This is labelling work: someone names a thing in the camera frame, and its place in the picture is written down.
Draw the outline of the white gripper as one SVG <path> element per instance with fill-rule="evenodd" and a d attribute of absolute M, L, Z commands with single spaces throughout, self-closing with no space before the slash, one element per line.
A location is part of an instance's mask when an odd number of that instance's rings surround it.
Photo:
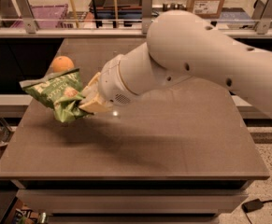
<path fill-rule="evenodd" d="M 79 103 L 80 109 L 89 113 L 108 112 L 114 105 L 129 105 L 139 98 L 123 83 L 121 61 L 122 55 L 116 56 L 92 77 L 81 92 L 85 98 Z"/>

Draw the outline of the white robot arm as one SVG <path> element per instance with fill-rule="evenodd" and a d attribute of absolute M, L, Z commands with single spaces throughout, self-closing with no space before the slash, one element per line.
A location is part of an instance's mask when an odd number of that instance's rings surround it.
<path fill-rule="evenodd" d="M 79 107 L 106 112 L 191 77 L 224 87 L 272 118 L 272 52 L 237 42 L 181 10 L 160 15 L 145 43 L 106 63 L 82 91 Z"/>

